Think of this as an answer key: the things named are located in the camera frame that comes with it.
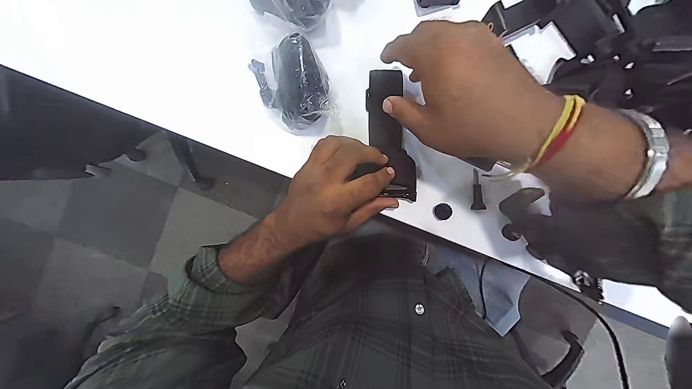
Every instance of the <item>black bolt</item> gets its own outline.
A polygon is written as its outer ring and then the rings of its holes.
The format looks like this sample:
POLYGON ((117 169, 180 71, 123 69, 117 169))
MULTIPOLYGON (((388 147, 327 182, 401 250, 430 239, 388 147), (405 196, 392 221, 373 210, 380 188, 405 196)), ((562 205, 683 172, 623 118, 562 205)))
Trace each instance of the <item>black bolt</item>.
POLYGON ((481 188, 480 182, 478 181, 478 169, 473 169, 473 204, 471 204, 471 209, 488 209, 483 202, 483 188, 481 188))
POLYGON ((447 220, 452 217, 452 207, 447 203, 439 203, 432 209, 432 213, 437 220, 447 220))

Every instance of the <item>black chair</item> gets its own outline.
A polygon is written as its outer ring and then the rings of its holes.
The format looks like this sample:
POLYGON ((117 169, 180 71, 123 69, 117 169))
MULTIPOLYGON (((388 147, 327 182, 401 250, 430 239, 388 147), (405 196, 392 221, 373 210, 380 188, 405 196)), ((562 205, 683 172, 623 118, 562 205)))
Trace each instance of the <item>black chair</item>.
POLYGON ((0 180, 91 177, 156 130, 141 120, 0 66, 0 180))

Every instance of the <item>white tabletop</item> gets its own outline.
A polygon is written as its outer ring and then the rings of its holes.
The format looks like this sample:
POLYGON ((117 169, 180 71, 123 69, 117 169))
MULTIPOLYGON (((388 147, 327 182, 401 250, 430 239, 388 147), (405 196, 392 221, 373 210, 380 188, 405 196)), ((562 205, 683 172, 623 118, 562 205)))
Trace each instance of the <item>white tabletop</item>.
MULTIPOLYGON (((481 19, 493 2, 462 0, 458 8, 419 17, 413 0, 332 0, 326 27, 310 38, 339 115, 316 134, 284 131, 263 107, 247 65, 267 58, 290 28, 257 15, 248 0, 0 0, 0 64, 292 177, 328 134, 367 142, 365 90, 370 70, 392 68, 379 60, 389 41, 425 19, 481 19)), ((557 57, 569 55, 550 35, 515 44, 539 79, 557 57)), ((409 84, 407 93, 415 96, 419 88, 409 84)), ((567 275, 531 257, 525 242, 500 234, 509 220, 498 203, 521 186, 540 185, 535 178, 484 182, 489 210, 472 211, 472 167, 408 132, 405 143, 422 172, 418 201, 386 215, 574 287, 567 275), (433 217, 440 202, 453 208, 447 221, 433 217)), ((665 326, 683 314, 654 288, 605 285, 606 302, 665 326)))

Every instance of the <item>black item in plastic bag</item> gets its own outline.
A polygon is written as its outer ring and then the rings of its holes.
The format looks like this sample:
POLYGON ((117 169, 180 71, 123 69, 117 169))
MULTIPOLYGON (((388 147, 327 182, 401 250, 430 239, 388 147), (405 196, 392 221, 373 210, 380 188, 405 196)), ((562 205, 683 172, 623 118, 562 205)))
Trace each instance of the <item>black item in plastic bag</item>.
POLYGON ((253 60, 249 68, 257 78, 262 102, 280 109, 289 129, 305 129, 331 112, 327 74, 304 35, 285 37, 271 57, 276 91, 269 88, 263 63, 253 60))
POLYGON ((270 13, 305 30, 311 30, 324 17, 331 0, 250 0, 259 12, 270 13))

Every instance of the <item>metal bangle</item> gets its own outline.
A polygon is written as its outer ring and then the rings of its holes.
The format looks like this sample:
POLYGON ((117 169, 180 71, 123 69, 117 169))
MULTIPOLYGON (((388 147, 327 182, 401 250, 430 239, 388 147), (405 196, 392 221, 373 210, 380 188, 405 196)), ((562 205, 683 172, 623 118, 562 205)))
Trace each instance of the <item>metal bangle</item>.
POLYGON ((620 112, 644 131, 648 143, 646 166, 635 186, 624 197, 624 199, 638 199, 650 195, 656 185, 661 182, 663 173, 668 167, 671 146, 668 144, 668 137, 663 126, 654 118, 631 109, 621 109, 620 112))

